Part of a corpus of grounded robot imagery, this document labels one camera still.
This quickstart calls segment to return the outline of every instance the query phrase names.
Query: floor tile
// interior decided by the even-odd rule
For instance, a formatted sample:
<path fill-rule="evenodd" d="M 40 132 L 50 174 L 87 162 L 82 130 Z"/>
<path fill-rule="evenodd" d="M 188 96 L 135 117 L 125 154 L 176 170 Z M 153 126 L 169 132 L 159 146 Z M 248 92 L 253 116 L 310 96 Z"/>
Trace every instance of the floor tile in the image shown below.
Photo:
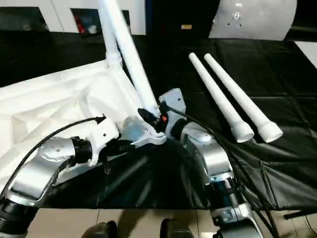
<path fill-rule="evenodd" d="M 219 230 L 219 227 L 213 224 L 209 210 L 197 210 L 197 221 L 200 238 L 212 238 Z"/>
<path fill-rule="evenodd" d="M 312 227 L 312 229 L 317 232 L 317 214 L 308 215 L 307 219 Z M 293 218 L 293 223 L 296 228 L 296 232 L 299 238 L 315 238 L 316 235 L 308 226 L 306 217 Z"/>
<path fill-rule="evenodd" d="M 97 222 L 98 210 L 40 209 L 27 238 L 80 238 Z"/>
<path fill-rule="evenodd" d="M 165 218 L 175 218 L 187 225 L 195 238 L 198 227 L 195 210 L 100 210 L 98 223 L 115 221 L 119 238 L 159 238 L 159 230 Z"/>
<path fill-rule="evenodd" d="M 317 68 L 317 43 L 316 42 L 295 42 L 306 57 L 313 63 Z"/>

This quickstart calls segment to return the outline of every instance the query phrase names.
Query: white pipe end cap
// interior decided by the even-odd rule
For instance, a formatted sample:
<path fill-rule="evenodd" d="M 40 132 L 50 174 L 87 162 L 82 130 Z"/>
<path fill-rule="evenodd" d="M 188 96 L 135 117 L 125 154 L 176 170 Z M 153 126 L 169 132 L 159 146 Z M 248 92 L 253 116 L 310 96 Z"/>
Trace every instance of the white pipe end cap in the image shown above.
<path fill-rule="evenodd" d="M 122 57 L 120 53 L 106 52 L 106 62 L 109 67 L 122 68 Z"/>
<path fill-rule="evenodd" d="M 246 142 L 253 138 L 254 132 L 245 121 L 235 124 L 231 133 L 238 143 Z"/>
<path fill-rule="evenodd" d="M 258 127 L 258 132 L 266 143 L 275 141 L 283 135 L 282 130 L 272 121 Z"/>

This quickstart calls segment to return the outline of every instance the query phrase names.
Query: black tablecloth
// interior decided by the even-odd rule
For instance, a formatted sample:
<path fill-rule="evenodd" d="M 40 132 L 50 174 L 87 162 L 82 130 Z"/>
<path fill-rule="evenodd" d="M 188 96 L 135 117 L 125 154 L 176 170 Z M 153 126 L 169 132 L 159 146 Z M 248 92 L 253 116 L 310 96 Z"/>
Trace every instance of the black tablecloth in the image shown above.
<path fill-rule="evenodd" d="M 243 164 L 272 209 L 317 208 L 317 70 L 293 42 L 145 36 L 134 40 L 155 96 L 180 88 L 187 113 L 226 138 L 231 156 Z M 283 137 L 270 144 L 258 136 L 247 143 L 235 143 L 227 122 L 188 60 L 190 52 L 200 59 L 211 53 L 281 127 Z M 0 53 L 0 86 L 6 86 L 102 60 L 105 47 L 101 36 L 1 32 Z M 219 85 L 243 119 L 250 122 Z M 46 206 L 208 208 L 196 168 L 193 159 L 173 141 L 147 145 L 57 186 Z"/>

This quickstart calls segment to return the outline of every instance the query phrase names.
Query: red object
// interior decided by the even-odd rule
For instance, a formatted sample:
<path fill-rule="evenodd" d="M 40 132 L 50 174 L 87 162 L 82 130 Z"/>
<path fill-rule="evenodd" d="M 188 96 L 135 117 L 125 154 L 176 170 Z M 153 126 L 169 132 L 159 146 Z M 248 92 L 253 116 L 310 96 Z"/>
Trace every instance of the red object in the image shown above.
<path fill-rule="evenodd" d="M 76 25 L 77 25 L 79 33 L 85 33 L 86 32 L 85 27 L 81 23 L 79 17 L 78 16 L 74 16 L 74 18 L 75 18 L 75 22 L 76 22 Z"/>

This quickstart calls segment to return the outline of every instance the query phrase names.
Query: tiled floor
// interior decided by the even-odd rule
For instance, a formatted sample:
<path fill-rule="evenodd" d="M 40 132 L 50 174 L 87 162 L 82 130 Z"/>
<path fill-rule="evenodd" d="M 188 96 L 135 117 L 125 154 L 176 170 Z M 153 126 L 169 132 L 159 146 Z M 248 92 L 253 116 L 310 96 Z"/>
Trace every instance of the tiled floor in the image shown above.
<path fill-rule="evenodd" d="M 295 42 L 306 57 L 313 63 L 317 68 L 317 43 L 316 42 Z"/>
<path fill-rule="evenodd" d="M 281 238 L 316 237 L 308 228 L 305 217 L 284 220 L 283 215 L 286 213 L 288 211 L 272 212 Z M 176 218 L 187 224 L 195 238 L 212 238 L 218 230 L 212 224 L 209 211 L 203 210 L 40 209 L 31 224 L 27 238 L 80 238 L 87 228 L 110 220 L 118 224 L 119 238 L 159 238 L 159 228 L 164 218 Z M 317 231 L 317 215 L 310 215 L 308 219 Z M 259 225 L 264 238 L 271 238 L 261 221 Z"/>

